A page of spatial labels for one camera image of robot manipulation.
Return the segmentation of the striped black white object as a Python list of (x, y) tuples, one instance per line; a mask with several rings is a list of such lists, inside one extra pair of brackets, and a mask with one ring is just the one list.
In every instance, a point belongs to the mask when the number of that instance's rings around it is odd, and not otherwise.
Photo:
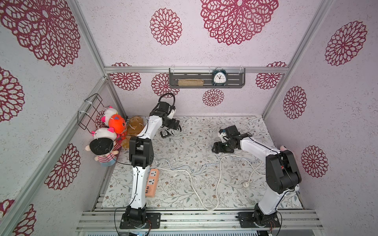
[(166, 130), (163, 130), (160, 132), (160, 135), (162, 138), (168, 138), (170, 136), (175, 136), (175, 135), (178, 135), (180, 132), (182, 132), (182, 128), (181, 126), (179, 125), (177, 127), (177, 129), (173, 129), (173, 128), (168, 128)]

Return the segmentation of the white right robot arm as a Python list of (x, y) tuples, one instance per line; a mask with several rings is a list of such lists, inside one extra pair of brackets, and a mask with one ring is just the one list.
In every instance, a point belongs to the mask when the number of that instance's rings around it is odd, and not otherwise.
[(246, 151), (265, 165), (265, 179), (268, 188), (256, 211), (272, 215), (277, 211), (280, 201), (288, 192), (299, 189), (302, 181), (294, 153), (285, 147), (268, 147), (252, 138), (250, 133), (240, 133), (236, 126), (229, 126), (218, 132), (220, 142), (215, 142), (213, 153), (234, 153), (236, 149)]

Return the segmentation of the orange power strip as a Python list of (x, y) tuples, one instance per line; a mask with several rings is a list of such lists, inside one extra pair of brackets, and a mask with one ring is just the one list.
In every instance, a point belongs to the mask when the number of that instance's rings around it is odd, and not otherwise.
[(147, 184), (145, 188), (145, 195), (146, 197), (153, 198), (156, 195), (157, 191), (157, 184), (159, 180), (159, 170), (156, 168), (153, 168), (150, 170), (147, 178)]

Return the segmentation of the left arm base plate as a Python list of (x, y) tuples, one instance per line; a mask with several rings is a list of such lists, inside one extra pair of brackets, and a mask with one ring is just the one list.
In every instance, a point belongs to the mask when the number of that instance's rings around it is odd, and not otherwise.
[(130, 213), (124, 213), (121, 218), (119, 228), (126, 229), (159, 229), (160, 228), (161, 213), (142, 213), (140, 216)]

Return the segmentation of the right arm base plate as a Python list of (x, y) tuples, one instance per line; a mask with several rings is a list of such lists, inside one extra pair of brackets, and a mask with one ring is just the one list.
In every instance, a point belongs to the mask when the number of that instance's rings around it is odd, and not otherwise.
[(276, 213), (264, 215), (259, 211), (242, 211), (235, 216), (241, 228), (276, 228), (280, 227), (280, 219)]

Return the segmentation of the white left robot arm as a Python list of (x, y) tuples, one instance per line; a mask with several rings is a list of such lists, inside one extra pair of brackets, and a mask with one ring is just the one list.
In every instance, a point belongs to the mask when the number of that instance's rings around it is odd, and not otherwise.
[(173, 118), (175, 112), (174, 104), (159, 101), (141, 133), (130, 139), (129, 161), (132, 165), (133, 184), (131, 203), (126, 208), (128, 220), (145, 223), (146, 185), (154, 160), (153, 138), (161, 127), (178, 128), (179, 121)]

